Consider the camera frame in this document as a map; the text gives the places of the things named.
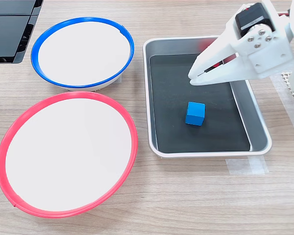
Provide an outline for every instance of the blue cube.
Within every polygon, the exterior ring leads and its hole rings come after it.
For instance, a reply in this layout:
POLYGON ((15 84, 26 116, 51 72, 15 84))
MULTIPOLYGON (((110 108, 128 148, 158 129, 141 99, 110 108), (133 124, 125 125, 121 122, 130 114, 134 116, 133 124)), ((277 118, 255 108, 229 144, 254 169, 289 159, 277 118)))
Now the blue cube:
POLYGON ((205 104, 188 102, 185 123, 201 126, 205 119, 205 104))

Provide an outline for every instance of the black mat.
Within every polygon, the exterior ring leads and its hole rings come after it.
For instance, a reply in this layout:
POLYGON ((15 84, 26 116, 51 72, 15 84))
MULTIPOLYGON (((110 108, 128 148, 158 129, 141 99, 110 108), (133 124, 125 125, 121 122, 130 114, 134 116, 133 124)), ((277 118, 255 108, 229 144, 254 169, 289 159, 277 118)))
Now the black mat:
POLYGON ((158 150, 164 153, 249 151, 250 144, 229 83, 192 86, 197 55, 150 59, 158 150), (185 124, 188 102, 206 105, 202 126, 185 124))

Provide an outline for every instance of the tape strip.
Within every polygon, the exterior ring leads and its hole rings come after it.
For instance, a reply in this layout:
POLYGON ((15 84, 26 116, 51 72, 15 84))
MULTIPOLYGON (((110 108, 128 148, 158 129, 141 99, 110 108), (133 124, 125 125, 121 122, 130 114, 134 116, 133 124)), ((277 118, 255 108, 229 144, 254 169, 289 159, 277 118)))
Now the tape strip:
POLYGON ((225 161, 231 175, 265 175, 269 172, 264 156, 226 159, 225 161))

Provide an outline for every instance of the black object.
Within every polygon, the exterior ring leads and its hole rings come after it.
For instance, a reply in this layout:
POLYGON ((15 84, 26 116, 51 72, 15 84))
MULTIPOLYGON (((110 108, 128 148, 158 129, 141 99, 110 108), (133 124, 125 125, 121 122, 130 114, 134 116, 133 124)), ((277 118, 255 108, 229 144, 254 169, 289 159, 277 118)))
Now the black object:
POLYGON ((268 13, 259 2, 238 13, 235 21, 242 37, 256 24, 266 24, 272 31, 275 31, 268 13))
POLYGON ((164 153, 249 151, 229 83, 192 86, 197 54, 153 56, 152 97, 158 150, 164 153), (202 126, 185 124, 188 102, 206 105, 202 126))

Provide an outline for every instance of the red rim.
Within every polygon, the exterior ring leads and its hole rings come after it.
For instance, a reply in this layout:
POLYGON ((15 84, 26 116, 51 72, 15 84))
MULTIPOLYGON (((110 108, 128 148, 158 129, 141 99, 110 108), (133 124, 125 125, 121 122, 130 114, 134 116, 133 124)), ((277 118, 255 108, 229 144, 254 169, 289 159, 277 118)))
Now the red rim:
POLYGON ((19 118, 16 119, 16 121, 11 125, 11 127, 8 129, 6 132, 5 136, 3 137, 3 140, 0 144, 0 187, 7 197, 7 199, 12 203, 14 207, 17 207, 21 209, 22 211, 32 214, 38 217, 44 217, 44 218, 64 218, 64 217, 69 217, 73 215, 77 215, 86 211, 89 211, 90 209, 98 206, 105 200, 107 200, 113 193, 115 193, 119 187, 123 184, 127 176, 129 175, 133 165, 134 161, 136 158, 137 154, 137 147, 138 147, 138 137, 137 137, 137 131, 136 127, 134 124, 133 119, 131 118, 130 114, 127 112, 127 110, 120 105, 118 102, 115 100, 104 96, 102 94, 98 93, 92 93, 92 92, 68 92, 68 93, 63 93, 63 94, 58 94, 55 96, 52 96, 50 98, 47 98, 31 108, 29 108, 27 111, 25 111, 19 118), (128 161, 128 164, 125 168, 125 171, 123 172, 121 178, 116 182, 116 184, 108 191, 106 192, 101 198, 98 200, 87 204, 83 207, 76 208, 73 210, 69 211, 45 211, 41 210, 38 208, 35 208, 25 202, 22 198, 20 198, 15 191, 12 189, 7 176, 5 172, 5 158, 6 158, 6 153, 9 148, 9 145, 17 133, 17 131, 23 126, 23 124, 29 120, 34 114, 42 110, 43 108, 54 104, 56 102, 66 100, 66 99, 75 99, 75 98, 86 98, 86 99, 94 99, 101 101, 103 103, 106 103, 113 107, 115 110, 117 110, 122 117, 125 119, 130 133, 131 133, 131 138, 132 138, 132 147, 131 147, 131 155, 128 161))

